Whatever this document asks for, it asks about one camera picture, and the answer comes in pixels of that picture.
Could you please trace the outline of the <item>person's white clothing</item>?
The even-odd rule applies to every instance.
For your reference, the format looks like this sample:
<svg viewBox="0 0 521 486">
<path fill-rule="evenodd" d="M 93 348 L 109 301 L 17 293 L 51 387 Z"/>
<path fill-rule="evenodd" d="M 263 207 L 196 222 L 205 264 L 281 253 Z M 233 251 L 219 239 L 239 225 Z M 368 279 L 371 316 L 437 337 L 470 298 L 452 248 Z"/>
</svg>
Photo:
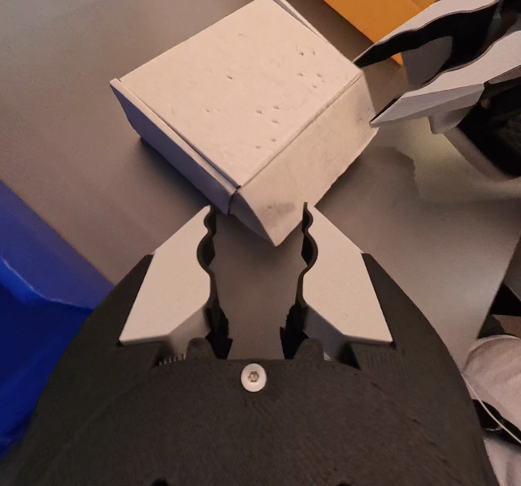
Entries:
<svg viewBox="0 0 521 486">
<path fill-rule="evenodd" d="M 520 338 L 501 334 L 479 339 L 462 376 L 499 485 L 520 485 Z"/>
</svg>

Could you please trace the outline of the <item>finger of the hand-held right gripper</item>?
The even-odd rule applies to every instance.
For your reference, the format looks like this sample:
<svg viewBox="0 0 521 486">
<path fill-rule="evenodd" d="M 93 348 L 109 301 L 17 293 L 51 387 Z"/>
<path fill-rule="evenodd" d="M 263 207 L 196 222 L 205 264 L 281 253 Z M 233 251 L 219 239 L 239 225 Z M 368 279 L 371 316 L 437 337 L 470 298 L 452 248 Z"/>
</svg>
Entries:
<svg viewBox="0 0 521 486">
<path fill-rule="evenodd" d="M 361 53 L 355 65 L 364 68 L 380 63 L 398 53 L 409 52 L 427 43 L 453 37 L 467 16 L 494 7 L 499 0 L 438 0 L 397 27 Z"/>
<path fill-rule="evenodd" d="M 393 101 L 371 127 L 473 107 L 520 86 L 520 38 L 500 38 L 475 60 L 445 71 Z"/>
</svg>

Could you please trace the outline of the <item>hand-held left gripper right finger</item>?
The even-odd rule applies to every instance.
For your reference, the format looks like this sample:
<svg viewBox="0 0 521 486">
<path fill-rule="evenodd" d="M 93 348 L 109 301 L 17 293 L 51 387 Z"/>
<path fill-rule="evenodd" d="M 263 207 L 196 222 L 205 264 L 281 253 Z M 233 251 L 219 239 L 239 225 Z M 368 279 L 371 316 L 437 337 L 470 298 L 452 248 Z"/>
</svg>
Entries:
<svg viewBox="0 0 521 486">
<path fill-rule="evenodd" d="M 391 347 L 363 251 L 309 203 L 303 206 L 302 233 L 305 267 L 280 328 L 284 358 L 293 359 L 307 339 L 319 340 L 329 360 L 355 360 L 352 343 Z"/>
</svg>

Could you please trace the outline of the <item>white cardboard box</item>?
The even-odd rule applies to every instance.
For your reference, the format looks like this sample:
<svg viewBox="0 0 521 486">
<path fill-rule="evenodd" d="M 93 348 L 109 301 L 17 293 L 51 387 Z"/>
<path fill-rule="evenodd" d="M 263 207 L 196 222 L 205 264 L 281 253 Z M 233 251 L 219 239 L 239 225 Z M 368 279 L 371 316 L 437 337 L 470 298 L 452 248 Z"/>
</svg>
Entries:
<svg viewBox="0 0 521 486">
<path fill-rule="evenodd" d="M 377 133 L 362 71 L 286 0 L 254 0 L 110 86 L 141 139 L 275 247 Z"/>
</svg>

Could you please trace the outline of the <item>blue plastic bin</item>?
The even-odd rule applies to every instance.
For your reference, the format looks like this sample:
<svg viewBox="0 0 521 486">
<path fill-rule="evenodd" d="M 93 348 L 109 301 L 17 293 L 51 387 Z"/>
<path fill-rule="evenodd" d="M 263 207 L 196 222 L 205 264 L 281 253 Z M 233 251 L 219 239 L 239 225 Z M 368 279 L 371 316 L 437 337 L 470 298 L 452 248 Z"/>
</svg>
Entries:
<svg viewBox="0 0 521 486">
<path fill-rule="evenodd" d="M 66 346 L 112 289 L 1 182 L 1 456 L 23 438 Z"/>
</svg>

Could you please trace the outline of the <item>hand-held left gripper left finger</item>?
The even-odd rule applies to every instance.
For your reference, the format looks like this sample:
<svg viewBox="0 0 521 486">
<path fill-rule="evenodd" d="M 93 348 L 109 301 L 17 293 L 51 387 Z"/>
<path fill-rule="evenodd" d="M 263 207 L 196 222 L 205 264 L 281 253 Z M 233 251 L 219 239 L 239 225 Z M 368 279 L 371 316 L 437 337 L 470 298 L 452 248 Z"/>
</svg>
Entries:
<svg viewBox="0 0 521 486">
<path fill-rule="evenodd" d="M 119 336 L 122 345 L 160 342 L 180 358 L 192 339 L 204 338 L 218 359 L 228 358 L 229 321 L 210 267 L 216 218 L 213 205 L 204 207 L 153 251 Z"/>
</svg>

